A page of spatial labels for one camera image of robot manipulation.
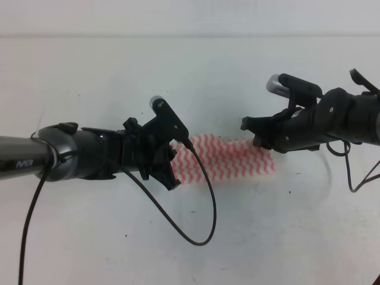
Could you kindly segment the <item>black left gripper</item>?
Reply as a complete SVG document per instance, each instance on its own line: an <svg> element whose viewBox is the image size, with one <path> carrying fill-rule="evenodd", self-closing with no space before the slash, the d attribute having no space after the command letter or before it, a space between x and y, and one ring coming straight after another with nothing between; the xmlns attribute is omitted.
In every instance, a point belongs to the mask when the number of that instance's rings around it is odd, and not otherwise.
<svg viewBox="0 0 380 285"><path fill-rule="evenodd" d="M181 182L170 163L177 151L171 143L164 144L159 119L140 125L137 119L128 118L123 127L121 165L129 171L139 171L144 180L153 177L168 191L179 186Z"/></svg>

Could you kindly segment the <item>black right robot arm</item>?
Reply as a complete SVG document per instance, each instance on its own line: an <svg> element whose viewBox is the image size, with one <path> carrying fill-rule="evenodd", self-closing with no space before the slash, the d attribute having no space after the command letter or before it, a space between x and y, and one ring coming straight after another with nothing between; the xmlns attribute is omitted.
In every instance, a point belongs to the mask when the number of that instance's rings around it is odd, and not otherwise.
<svg viewBox="0 0 380 285"><path fill-rule="evenodd" d="M254 134L254 146L279 153L316 151L333 141L379 145L379 89L356 69L350 76L366 91L352 95L335 88L323 93L314 83L275 74L266 88L288 99L288 106L269 117L246 116L240 128Z"/></svg>

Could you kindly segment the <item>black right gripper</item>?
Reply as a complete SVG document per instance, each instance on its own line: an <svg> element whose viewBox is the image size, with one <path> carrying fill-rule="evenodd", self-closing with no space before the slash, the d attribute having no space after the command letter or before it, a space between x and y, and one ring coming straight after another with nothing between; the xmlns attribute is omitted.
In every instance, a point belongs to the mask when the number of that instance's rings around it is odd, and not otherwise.
<svg viewBox="0 0 380 285"><path fill-rule="evenodd" d="M240 129L243 131L265 131L271 123L270 117L244 117ZM291 151L317 151L320 148L315 130L315 108L297 108L287 117L277 118L271 123L268 140L254 136L253 146L272 148L279 153Z"/></svg>

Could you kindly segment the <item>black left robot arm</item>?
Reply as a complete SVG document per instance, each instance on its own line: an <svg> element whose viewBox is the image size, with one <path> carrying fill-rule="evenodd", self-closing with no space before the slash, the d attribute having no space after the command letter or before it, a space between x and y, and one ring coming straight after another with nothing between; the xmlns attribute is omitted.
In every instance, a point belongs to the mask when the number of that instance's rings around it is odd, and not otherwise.
<svg viewBox="0 0 380 285"><path fill-rule="evenodd" d="M153 177L167 190L180 185L171 161L176 151L171 138L155 127L157 118L141 126L135 118L118 131L79 128L66 122L48 126L29 138L1 137L1 179L25 175L46 180L112 180L117 173L139 172L143 180Z"/></svg>

